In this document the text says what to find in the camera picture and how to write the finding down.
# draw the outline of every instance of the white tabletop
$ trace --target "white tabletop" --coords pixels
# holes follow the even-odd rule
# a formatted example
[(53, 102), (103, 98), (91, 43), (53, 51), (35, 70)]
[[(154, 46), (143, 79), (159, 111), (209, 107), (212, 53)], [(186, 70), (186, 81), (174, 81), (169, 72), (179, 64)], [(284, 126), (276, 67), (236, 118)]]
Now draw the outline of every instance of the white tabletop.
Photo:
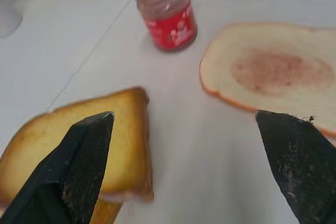
[(253, 115), (208, 96), (198, 67), (226, 24), (336, 26), (334, 0), (192, 0), (198, 37), (154, 48), (134, 0), (15, 0), (23, 22), (0, 40), (0, 152), (31, 117), (143, 86), (150, 97), (155, 201), (119, 224), (297, 224), (270, 172)]

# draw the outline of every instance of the jam jar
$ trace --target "jam jar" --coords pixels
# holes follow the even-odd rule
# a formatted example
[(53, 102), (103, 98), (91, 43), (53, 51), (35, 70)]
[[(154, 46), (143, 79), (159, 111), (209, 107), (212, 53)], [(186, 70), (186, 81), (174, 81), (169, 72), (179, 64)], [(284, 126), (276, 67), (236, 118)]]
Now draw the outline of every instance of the jam jar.
[(197, 36), (191, 0), (136, 0), (154, 44), (165, 51), (189, 46)]

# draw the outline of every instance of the toasted bread slice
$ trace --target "toasted bread slice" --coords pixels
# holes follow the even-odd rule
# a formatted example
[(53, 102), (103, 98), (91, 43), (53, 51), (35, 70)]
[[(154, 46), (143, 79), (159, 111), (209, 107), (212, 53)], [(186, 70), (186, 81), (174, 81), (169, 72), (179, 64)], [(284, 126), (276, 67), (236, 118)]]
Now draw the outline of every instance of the toasted bread slice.
[[(90, 224), (113, 224), (121, 206), (121, 203), (106, 202), (98, 199)], [(5, 208), (0, 208), (0, 218), (4, 212)]]
[(136, 195), (152, 200), (147, 103), (144, 90), (133, 88), (77, 102), (32, 119), (13, 137), (0, 160), (2, 206), (8, 206), (37, 164), (74, 123), (104, 111), (113, 111), (115, 122), (101, 198)]
[(235, 106), (314, 119), (324, 134), (336, 136), (335, 41), (335, 29), (232, 24), (206, 50), (201, 82)]

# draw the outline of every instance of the cup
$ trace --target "cup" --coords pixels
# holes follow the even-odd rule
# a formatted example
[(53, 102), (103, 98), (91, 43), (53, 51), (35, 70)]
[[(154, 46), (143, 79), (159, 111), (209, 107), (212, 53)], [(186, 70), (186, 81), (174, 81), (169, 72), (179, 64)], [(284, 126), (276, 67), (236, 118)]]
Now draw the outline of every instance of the cup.
[(21, 15), (8, 0), (0, 0), (0, 38), (11, 35), (21, 24)]

